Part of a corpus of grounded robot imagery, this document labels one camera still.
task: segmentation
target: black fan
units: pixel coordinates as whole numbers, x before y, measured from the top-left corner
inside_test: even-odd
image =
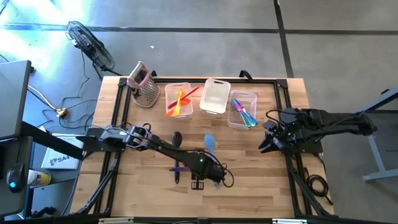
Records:
[[[69,34],[68,38],[72,40],[75,47],[79,48],[93,61],[94,68],[95,65],[97,65],[102,71],[122,76],[113,71],[115,62],[111,54],[105,49],[104,44],[99,41],[82,23],[71,21],[68,23],[67,29]]]

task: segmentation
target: white plastic container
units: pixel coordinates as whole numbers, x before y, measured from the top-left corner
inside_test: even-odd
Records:
[[[168,112],[169,105],[174,103],[177,100],[178,92],[182,89],[183,95],[188,94],[191,91],[191,84],[185,83],[171,83],[165,86],[165,96],[166,96],[166,112]],[[169,116],[169,119],[172,120],[186,120],[191,119],[193,115],[193,106],[192,106],[192,98],[191,95],[187,96],[186,99],[189,99],[191,102],[188,105],[180,107],[180,114],[176,117]]]
[[[252,92],[233,90],[231,92],[231,99],[228,102],[228,126],[230,128],[248,130],[249,128],[245,125],[242,116],[231,104],[231,100],[233,98],[235,98],[240,104],[242,104],[244,109],[246,109],[246,112],[253,116],[253,118],[256,118],[257,95]]]
[[[226,111],[230,88],[229,82],[207,79],[200,99],[200,111],[205,115],[222,118]]]

